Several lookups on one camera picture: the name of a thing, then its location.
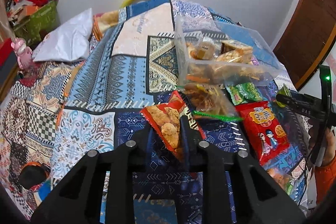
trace silver screw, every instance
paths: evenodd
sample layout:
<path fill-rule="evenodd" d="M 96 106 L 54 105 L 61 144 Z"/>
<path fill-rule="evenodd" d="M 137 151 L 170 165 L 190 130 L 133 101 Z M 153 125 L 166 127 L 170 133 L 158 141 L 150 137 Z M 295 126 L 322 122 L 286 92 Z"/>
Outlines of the silver screw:
<path fill-rule="evenodd" d="M 242 158 L 246 158 L 248 156 L 248 153 L 245 150 L 239 150 L 238 155 Z"/>
<path fill-rule="evenodd" d="M 135 146 L 137 143 L 134 140 L 129 140 L 126 142 L 126 146 L 128 147 L 133 147 Z"/>
<path fill-rule="evenodd" d="M 209 146 L 209 143 L 207 141 L 200 141 L 198 145 L 200 147 L 207 148 Z"/>
<path fill-rule="evenodd" d="M 97 154 L 98 154 L 97 150 L 94 150 L 94 149 L 90 150 L 90 151 L 87 153 L 87 155 L 88 155 L 89 157 L 95 157 Z"/>

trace plastic container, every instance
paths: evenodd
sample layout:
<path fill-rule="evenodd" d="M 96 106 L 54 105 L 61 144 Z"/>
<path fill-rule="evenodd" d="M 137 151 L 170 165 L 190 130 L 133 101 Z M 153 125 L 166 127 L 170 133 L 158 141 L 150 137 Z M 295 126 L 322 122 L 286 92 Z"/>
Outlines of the plastic container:
<path fill-rule="evenodd" d="M 197 46 L 200 37 L 210 37 L 216 47 L 221 48 L 221 40 L 234 39 L 253 48 L 253 56 L 259 65 L 196 60 L 190 57 L 188 45 Z M 255 30 L 224 22 L 177 16 L 174 43 L 176 46 L 179 85 L 189 82 L 213 85 L 238 85 L 252 82 L 256 86 L 266 86 L 282 71 L 281 65 Z"/>

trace person's hand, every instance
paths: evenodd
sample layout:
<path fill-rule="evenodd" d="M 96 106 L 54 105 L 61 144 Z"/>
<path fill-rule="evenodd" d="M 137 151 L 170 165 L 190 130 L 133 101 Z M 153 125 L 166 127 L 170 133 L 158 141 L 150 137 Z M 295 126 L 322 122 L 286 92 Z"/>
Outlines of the person's hand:
<path fill-rule="evenodd" d="M 311 137 L 309 139 L 309 149 L 312 149 L 315 145 L 317 134 L 319 131 L 319 122 L 314 119 L 309 119 L 308 123 L 312 125 L 308 132 Z M 322 160 L 322 166 L 328 165 L 334 159 L 336 149 L 336 138 L 329 128 L 325 130 L 325 138 L 327 140 L 327 147 L 325 149 L 324 157 Z"/>

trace patterned blanket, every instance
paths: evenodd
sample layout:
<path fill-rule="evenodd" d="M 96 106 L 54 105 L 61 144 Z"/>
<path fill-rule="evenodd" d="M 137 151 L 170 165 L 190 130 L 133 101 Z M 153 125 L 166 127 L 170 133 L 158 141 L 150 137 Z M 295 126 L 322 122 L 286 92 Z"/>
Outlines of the patterned blanket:
<path fill-rule="evenodd" d="M 46 184 L 52 188 L 88 150 L 113 150 L 132 138 L 135 131 L 144 128 L 146 121 L 139 114 L 140 109 L 167 100 L 178 77 L 172 38 L 177 14 L 234 24 L 204 6 L 183 0 L 150 0 L 121 9 L 119 24 L 109 28 L 99 42 L 92 37 L 91 55 L 73 81 L 57 130 L 55 114 L 62 103 L 62 90 L 72 66 L 47 64 L 39 70 L 40 76 L 32 87 L 23 88 L 21 83 L 14 85 L 1 106 L 4 138 L 0 172 L 3 184 L 13 193 L 17 206 L 27 218 L 36 208 L 36 202 L 41 200 L 35 199 L 32 191 L 20 187 L 17 176 L 20 167 L 33 159 L 32 155 L 36 161 L 51 166 L 51 181 Z M 265 168 L 277 166 L 300 180 L 291 196 L 298 202 L 305 186 L 303 169 L 307 149 L 303 138 L 306 129 L 301 116 L 272 103 L 278 91 L 277 84 L 283 83 L 291 84 L 286 72 L 269 86 L 260 88 L 262 96 L 271 102 L 291 143 Z M 201 122 L 200 126 L 207 140 L 225 151 L 249 150 L 236 123 Z M 151 132 L 150 138 L 147 147 L 149 172 L 133 175 L 137 222 L 156 219 L 166 223 L 201 223 L 202 174 L 191 177 L 164 148 L 157 134 Z M 235 222 L 234 193 L 231 190 L 230 193 L 232 221 Z M 36 196 L 43 199 L 41 193 L 35 193 Z M 105 198 L 106 195 L 103 196 L 101 222 L 105 219 Z M 180 219 L 176 219 L 176 211 L 182 212 Z"/>

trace white pillow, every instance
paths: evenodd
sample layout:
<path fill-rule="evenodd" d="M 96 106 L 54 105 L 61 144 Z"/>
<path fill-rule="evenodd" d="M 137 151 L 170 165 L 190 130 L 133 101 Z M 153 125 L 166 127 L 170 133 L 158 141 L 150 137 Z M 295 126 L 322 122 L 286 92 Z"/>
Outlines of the white pillow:
<path fill-rule="evenodd" d="M 53 30 L 33 52 L 34 62 L 75 62 L 89 56 L 89 36 L 92 31 L 92 9 L 76 15 Z"/>

